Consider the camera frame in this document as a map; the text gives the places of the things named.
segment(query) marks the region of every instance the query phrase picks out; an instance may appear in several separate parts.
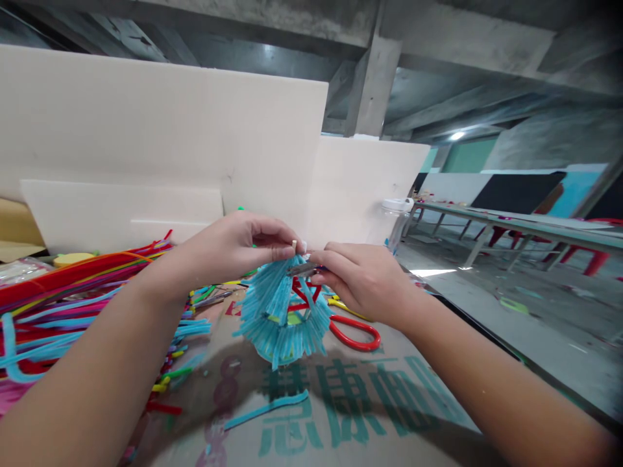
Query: pipe cleaner craft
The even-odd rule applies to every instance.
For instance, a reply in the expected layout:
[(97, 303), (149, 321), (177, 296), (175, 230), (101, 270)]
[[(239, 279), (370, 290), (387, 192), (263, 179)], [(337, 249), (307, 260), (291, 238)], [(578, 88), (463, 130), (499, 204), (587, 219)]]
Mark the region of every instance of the pipe cleaner craft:
[(323, 336), (333, 313), (320, 295), (322, 286), (286, 274), (288, 268), (303, 263), (300, 255), (270, 263), (245, 282), (249, 289), (242, 302), (243, 323), (234, 336), (250, 340), (273, 370), (304, 354), (326, 355)]

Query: red-handled scissors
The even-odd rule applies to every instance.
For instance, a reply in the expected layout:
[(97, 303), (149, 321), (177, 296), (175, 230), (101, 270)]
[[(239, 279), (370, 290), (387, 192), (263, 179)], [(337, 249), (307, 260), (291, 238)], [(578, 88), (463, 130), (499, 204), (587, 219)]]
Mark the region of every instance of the red-handled scissors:
[[(336, 337), (343, 344), (346, 344), (348, 347), (352, 349), (359, 350), (359, 352), (373, 352), (376, 349), (378, 349), (379, 346), (381, 345), (381, 335), (372, 326), (368, 326), (367, 324), (364, 324), (359, 321), (355, 321), (347, 317), (343, 317), (341, 315), (331, 316), (331, 321), (332, 323), (329, 325), (329, 329), (331, 330), (331, 332), (335, 334)], [(365, 331), (368, 334), (371, 334), (372, 337), (374, 337), (374, 340), (372, 342), (353, 341), (350, 337), (348, 337), (342, 331), (340, 331), (333, 321), (337, 321), (338, 323), (346, 324), (352, 328), (357, 328), (362, 331)]]

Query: concrete ceiling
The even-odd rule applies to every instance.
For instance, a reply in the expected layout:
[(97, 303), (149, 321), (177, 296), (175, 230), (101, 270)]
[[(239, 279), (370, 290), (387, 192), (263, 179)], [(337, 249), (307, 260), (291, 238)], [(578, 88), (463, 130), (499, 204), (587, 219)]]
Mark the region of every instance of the concrete ceiling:
[[(0, 42), (327, 81), (324, 129), (339, 133), (360, 105), (357, 86), (368, 86), (359, 69), (365, 83), (386, 87), (379, 134), (435, 143), (454, 127), (488, 134), (551, 107), (620, 106), (620, 10), (608, 8), (584, 0), (0, 1)], [(377, 73), (365, 52), (387, 40), (398, 46), (398, 66), (375, 64), (393, 67)]]

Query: white lid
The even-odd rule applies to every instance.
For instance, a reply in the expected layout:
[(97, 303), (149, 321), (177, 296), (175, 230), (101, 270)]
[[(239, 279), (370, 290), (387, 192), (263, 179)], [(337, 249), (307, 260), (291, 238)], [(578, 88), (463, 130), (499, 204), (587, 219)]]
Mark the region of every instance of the white lid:
[(411, 209), (413, 200), (411, 198), (385, 198), (382, 206), (387, 210), (405, 212)]

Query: concrete floor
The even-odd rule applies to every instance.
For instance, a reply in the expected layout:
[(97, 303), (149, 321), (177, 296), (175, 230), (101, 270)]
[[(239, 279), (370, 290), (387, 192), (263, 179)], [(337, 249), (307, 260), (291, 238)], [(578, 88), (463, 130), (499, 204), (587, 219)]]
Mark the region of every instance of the concrete floor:
[[(414, 270), (449, 300), (541, 365), (601, 410), (623, 422), (623, 257), (611, 256), (599, 273), (582, 274), (591, 253), (578, 251), (565, 265), (550, 272), (542, 267), (544, 250), (552, 245), (531, 243), (512, 272), (505, 271), (510, 253), (480, 254), (473, 269), (460, 270), (474, 237), (483, 227), (473, 222), (462, 241), (466, 220), (446, 216), (434, 243), (428, 237), (439, 214), (425, 211), (398, 249), (398, 260)], [(496, 246), (510, 248), (505, 235)], [(571, 285), (594, 295), (582, 298)], [(502, 305), (510, 299), (528, 308), (528, 315)]]

